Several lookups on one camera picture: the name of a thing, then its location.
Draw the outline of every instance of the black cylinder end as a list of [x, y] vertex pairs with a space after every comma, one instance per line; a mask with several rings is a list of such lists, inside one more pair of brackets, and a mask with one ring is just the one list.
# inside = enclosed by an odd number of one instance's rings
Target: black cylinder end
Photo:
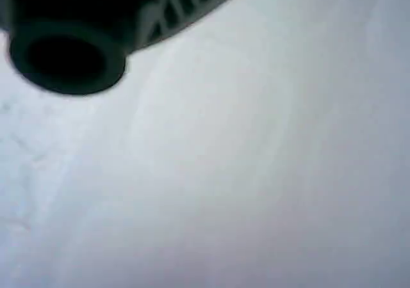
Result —
[[90, 95], [116, 85], [126, 53], [108, 33], [81, 22], [36, 20], [10, 33], [10, 59], [28, 81], [64, 95]]

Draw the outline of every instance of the dark plastic housing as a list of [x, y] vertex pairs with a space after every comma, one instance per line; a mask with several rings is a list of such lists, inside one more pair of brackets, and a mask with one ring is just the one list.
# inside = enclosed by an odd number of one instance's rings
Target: dark plastic housing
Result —
[[127, 57], [226, 0], [0, 0], [13, 66], [40, 88], [89, 95], [117, 84]]

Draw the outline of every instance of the slotted vent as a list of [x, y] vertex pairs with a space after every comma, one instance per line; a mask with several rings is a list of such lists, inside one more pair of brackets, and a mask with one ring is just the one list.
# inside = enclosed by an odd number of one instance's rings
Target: slotted vent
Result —
[[149, 41], [155, 42], [169, 29], [175, 29], [210, 0], [165, 0], [162, 21], [154, 25]]

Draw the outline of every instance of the white surface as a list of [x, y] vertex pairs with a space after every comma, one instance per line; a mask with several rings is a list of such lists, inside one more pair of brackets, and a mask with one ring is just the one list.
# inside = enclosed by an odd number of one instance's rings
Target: white surface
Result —
[[409, 287], [408, 6], [233, 0], [91, 99], [4, 61], [0, 286]]

